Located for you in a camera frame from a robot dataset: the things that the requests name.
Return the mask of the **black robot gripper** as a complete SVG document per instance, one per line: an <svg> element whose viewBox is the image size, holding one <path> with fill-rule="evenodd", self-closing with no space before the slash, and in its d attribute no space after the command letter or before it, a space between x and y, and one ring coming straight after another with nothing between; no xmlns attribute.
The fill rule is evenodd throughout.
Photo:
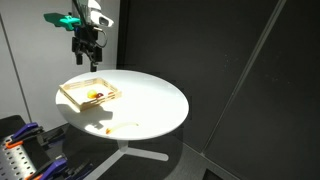
<svg viewBox="0 0 320 180"><path fill-rule="evenodd" d="M76 64L83 64L83 55L90 60L90 72L96 72L98 62L102 61L102 48L96 44L98 40L98 27L76 27L72 37L72 52L76 56Z"/></svg>

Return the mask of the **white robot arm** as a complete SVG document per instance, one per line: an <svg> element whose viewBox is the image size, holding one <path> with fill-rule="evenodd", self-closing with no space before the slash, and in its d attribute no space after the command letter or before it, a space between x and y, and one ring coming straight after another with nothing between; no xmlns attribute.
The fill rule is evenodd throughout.
<svg viewBox="0 0 320 180"><path fill-rule="evenodd" d="M80 22L74 26L72 52L76 64L83 64L83 55L90 61L90 71L96 72L102 61L102 49L107 45L108 38L104 27L112 27L114 21L102 13L100 0L72 0L72 16Z"/></svg>

